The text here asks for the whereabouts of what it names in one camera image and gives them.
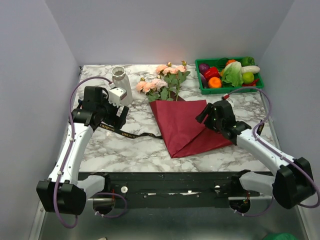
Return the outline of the red wrapping paper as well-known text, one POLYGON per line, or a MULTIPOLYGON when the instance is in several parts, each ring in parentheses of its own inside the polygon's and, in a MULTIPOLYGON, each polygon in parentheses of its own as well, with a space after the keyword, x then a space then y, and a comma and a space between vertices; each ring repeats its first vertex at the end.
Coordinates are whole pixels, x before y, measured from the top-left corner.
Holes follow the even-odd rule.
POLYGON ((206 100, 150 103, 151 110, 170 157, 183 158, 230 146, 221 134, 196 121, 207 106, 206 100))

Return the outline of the black ribbon with gold text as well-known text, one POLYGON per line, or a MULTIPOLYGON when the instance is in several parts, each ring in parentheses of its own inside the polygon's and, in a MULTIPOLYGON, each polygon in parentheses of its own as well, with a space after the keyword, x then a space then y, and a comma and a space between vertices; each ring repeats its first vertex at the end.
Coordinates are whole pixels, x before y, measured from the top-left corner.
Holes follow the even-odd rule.
MULTIPOLYGON (((262 131, 263 131, 263 128, 265 126, 265 123, 261 120, 260 123, 258 124, 258 128, 257 128, 257 134, 260 136, 262 131)), ((150 133, 150 132, 143 132, 141 134, 134 134, 134 133, 129 133, 129 132, 126 132, 126 131, 123 131, 123 130, 120 130, 120 129, 116 129, 110 125, 107 125, 105 123, 100 123, 98 125, 99 128, 102 128, 102 129, 105 129, 105 130, 108 130, 108 131, 111 131, 113 133, 116 133, 118 135, 122 135, 126 138, 130 138, 130 139, 136 139, 136 138, 139 138, 139 137, 152 137, 152 138, 156 138, 156 139, 160 139, 162 140, 163 139, 163 136, 162 135, 155 135, 153 133, 150 133)))

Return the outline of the pink artificial flower bunch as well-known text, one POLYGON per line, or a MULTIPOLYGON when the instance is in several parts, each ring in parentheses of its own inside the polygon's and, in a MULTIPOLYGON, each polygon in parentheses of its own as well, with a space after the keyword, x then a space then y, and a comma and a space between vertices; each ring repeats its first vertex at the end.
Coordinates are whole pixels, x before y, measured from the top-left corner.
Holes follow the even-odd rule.
POLYGON ((136 90, 147 96, 148 101, 178 101, 181 84, 191 73, 188 70, 187 62, 182 61, 181 65, 173 66, 171 62, 157 66, 156 78, 146 81, 143 77, 136 85, 136 90))

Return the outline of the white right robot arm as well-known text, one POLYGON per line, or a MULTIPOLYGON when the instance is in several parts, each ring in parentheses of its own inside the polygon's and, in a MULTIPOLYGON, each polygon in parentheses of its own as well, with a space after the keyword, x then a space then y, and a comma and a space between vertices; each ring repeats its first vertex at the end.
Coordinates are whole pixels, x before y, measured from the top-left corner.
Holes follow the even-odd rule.
POLYGON ((195 119, 252 154, 272 173, 264 175, 248 170, 239 172, 230 183, 230 191, 234 195, 241 196, 247 191, 254 191, 271 196, 283 208, 291 209, 320 193, 308 160, 294 158, 280 151, 257 135, 257 131, 250 125, 237 121, 227 100, 208 103, 195 119))

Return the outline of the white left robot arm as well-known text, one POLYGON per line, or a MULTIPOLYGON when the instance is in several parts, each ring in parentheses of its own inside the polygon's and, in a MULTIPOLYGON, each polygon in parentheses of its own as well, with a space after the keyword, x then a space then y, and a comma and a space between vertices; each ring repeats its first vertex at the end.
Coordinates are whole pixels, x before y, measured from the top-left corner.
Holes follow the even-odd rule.
POLYGON ((85 149, 94 131, 101 123, 120 129, 126 123, 128 107, 117 115, 125 89, 105 89, 86 86, 84 98, 71 111, 67 139, 62 152, 47 180, 38 182, 36 192, 46 212, 80 215, 89 198, 97 194, 104 198, 110 194, 111 185, 102 175, 90 175, 79 180, 80 165, 85 149))

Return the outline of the white ribbed ceramic vase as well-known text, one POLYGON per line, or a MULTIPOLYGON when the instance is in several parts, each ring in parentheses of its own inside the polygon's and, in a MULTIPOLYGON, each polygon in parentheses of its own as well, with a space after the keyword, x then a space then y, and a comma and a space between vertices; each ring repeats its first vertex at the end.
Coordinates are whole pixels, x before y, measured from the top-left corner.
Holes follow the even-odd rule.
POLYGON ((126 70, 122 66, 116 66, 111 70, 111 73, 115 86, 126 90, 126 96, 121 100, 121 104, 128 107, 133 102, 133 95, 126 70))

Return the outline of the orange bottle with blue cap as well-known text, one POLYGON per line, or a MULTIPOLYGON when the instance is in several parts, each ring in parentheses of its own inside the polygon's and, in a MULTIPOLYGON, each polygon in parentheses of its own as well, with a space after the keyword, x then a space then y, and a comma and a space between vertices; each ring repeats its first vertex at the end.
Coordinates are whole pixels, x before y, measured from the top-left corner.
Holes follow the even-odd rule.
POLYGON ((79 105, 82 105, 82 104, 83 104, 83 100, 84 100, 83 97, 79 97, 78 100, 77 100, 77 101, 78 101, 78 104, 79 104, 79 105))

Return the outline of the orange toy fruit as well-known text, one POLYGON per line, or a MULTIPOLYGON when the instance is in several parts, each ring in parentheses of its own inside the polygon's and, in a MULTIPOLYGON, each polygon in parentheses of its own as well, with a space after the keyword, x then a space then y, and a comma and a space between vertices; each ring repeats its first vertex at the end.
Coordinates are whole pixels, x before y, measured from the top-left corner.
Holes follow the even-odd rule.
POLYGON ((219 77, 211 77, 207 84, 210 89, 218 89, 222 87, 222 81, 219 77))

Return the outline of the green plastic basket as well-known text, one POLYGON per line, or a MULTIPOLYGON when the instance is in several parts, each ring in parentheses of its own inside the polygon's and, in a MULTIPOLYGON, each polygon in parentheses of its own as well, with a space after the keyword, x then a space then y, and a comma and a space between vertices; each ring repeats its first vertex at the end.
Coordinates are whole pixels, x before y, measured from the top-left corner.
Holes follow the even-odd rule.
POLYGON ((222 70, 225 66, 229 58, 205 58, 205 59, 196 59, 195 60, 195 69, 196 76, 198 78, 199 90, 202 95, 215 95, 215 94, 228 94, 235 89, 240 89, 240 93, 249 93, 256 92, 257 90, 251 89, 248 86, 243 87, 233 87, 233 86, 222 86, 220 88, 204 88, 203 81, 201 78, 201 73, 199 70, 200 64, 208 64, 210 67, 216 67, 219 71, 222 70))

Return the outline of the green toy lettuce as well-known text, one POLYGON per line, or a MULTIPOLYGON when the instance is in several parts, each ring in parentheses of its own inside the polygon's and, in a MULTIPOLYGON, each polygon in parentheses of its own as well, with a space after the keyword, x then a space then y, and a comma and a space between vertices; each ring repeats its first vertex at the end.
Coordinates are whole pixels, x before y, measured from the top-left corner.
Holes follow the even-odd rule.
POLYGON ((228 64, 223 70, 221 82, 223 87, 241 87, 244 83, 241 63, 235 61, 228 64))

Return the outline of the green toy lime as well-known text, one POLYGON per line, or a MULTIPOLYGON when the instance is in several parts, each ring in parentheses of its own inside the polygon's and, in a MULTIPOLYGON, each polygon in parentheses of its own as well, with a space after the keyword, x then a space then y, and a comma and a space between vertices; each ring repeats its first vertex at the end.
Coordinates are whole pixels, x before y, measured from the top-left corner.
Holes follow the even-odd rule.
POLYGON ((252 83, 255 80, 255 76, 252 72, 245 72, 242 74, 244 84, 252 83))

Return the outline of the purple toy onion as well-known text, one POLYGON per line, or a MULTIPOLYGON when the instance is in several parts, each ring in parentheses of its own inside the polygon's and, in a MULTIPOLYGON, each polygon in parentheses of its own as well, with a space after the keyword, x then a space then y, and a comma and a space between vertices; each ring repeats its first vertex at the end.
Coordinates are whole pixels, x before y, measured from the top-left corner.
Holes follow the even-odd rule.
POLYGON ((204 74, 207 70, 210 69, 210 66, 206 63, 201 63, 198 65, 198 69, 201 74, 204 74))

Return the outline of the orange toy carrot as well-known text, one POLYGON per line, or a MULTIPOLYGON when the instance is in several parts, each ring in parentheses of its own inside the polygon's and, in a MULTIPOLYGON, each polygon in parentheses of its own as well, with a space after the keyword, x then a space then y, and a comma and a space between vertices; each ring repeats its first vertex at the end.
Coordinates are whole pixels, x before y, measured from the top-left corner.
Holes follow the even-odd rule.
POLYGON ((227 67, 228 65, 232 64, 232 63, 235 63, 237 62, 235 59, 229 59, 226 64, 225 64, 225 67, 227 67))

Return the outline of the white toy radish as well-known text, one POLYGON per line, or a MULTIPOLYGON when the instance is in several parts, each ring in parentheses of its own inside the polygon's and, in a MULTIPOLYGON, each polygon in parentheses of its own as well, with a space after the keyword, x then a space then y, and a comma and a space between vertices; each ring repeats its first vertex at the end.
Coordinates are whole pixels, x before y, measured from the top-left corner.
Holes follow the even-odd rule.
POLYGON ((242 74, 244 73, 253 73, 253 74, 257 74, 260 72, 260 68, 256 65, 249 65, 249 66, 243 66, 241 68, 241 72, 242 74))

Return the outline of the green toy bell pepper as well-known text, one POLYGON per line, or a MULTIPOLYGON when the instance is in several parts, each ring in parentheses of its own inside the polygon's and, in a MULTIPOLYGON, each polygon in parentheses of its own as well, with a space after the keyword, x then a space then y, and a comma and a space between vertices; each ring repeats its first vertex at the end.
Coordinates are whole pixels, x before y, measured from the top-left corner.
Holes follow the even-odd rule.
POLYGON ((245 56, 240 61, 242 67, 255 66, 255 59, 251 56, 245 56))

